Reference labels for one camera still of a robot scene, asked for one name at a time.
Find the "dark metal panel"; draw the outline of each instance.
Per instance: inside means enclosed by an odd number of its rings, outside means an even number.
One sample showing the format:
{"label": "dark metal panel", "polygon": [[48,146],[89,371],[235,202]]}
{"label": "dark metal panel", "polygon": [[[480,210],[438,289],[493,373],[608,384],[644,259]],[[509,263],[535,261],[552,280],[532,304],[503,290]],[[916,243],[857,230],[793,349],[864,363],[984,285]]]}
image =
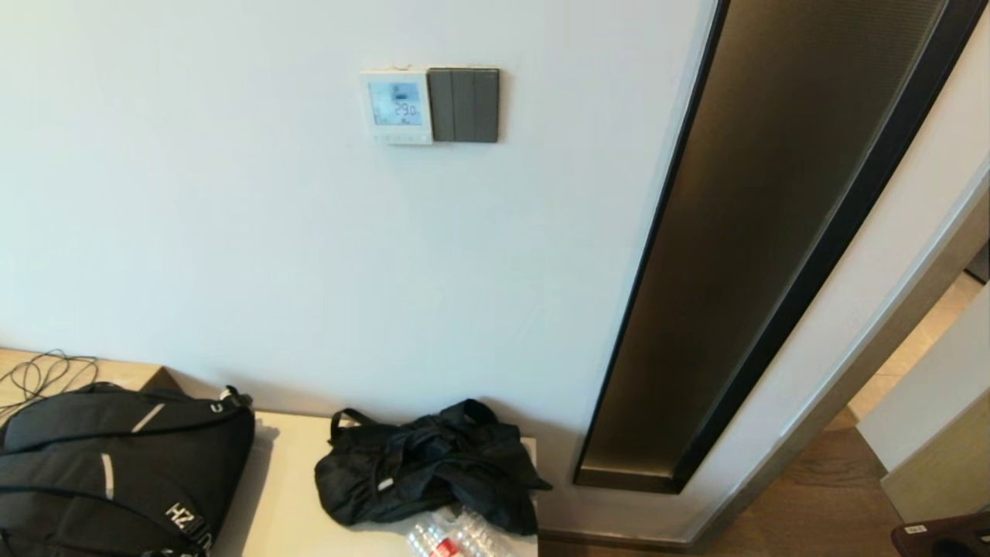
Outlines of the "dark metal panel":
{"label": "dark metal panel", "polygon": [[577,483],[683,487],[865,218],[983,5],[952,0],[941,19],[937,0],[720,7]]}
{"label": "dark metal panel", "polygon": [[453,140],[474,141],[474,70],[453,68]]}
{"label": "dark metal panel", "polygon": [[499,70],[478,68],[474,71],[474,141],[498,142]]}
{"label": "dark metal panel", "polygon": [[453,141],[453,84],[450,70],[432,67],[427,71],[427,81],[430,86],[434,141]]}

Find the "white desk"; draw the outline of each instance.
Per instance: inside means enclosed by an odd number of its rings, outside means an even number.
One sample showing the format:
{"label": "white desk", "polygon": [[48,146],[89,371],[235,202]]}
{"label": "white desk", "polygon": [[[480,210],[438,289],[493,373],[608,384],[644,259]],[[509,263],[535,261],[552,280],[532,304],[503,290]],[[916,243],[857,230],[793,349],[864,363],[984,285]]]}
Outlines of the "white desk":
{"label": "white desk", "polygon": [[[344,528],[320,506],[313,469],[329,451],[330,418],[257,413],[251,456],[213,557],[406,557],[416,517]],[[531,454],[536,445],[525,440]],[[537,537],[507,536],[519,557]]]}

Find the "black backpack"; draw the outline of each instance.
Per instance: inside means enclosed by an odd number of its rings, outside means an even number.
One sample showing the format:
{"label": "black backpack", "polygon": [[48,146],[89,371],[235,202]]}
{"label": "black backpack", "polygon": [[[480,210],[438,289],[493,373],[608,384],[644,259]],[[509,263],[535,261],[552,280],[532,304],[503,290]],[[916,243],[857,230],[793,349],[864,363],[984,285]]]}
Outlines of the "black backpack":
{"label": "black backpack", "polygon": [[[341,427],[348,416],[358,425]],[[394,522],[462,502],[512,533],[537,533],[530,490],[540,479],[519,428],[467,399],[404,425],[348,408],[331,421],[333,449],[316,465],[320,504],[337,523]]]}
{"label": "black backpack", "polygon": [[254,438],[250,397],[108,383],[0,428],[0,556],[209,553]]}

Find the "water bottle label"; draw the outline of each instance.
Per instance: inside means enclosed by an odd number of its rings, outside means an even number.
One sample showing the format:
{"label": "water bottle label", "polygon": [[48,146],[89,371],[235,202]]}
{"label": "water bottle label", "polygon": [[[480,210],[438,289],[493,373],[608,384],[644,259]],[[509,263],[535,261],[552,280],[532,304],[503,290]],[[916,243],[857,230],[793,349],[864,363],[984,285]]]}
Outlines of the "water bottle label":
{"label": "water bottle label", "polygon": [[457,546],[450,541],[450,538],[445,538],[436,549],[430,552],[430,557],[454,557],[455,555],[457,555]]}

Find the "gray switch panel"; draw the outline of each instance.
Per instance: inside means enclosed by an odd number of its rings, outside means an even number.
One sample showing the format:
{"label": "gray switch panel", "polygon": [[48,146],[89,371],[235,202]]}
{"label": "gray switch panel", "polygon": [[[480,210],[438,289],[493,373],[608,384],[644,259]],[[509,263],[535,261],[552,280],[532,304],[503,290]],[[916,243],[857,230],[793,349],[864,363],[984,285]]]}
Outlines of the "gray switch panel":
{"label": "gray switch panel", "polygon": [[434,141],[498,142],[497,68],[433,67],[427,81]]}

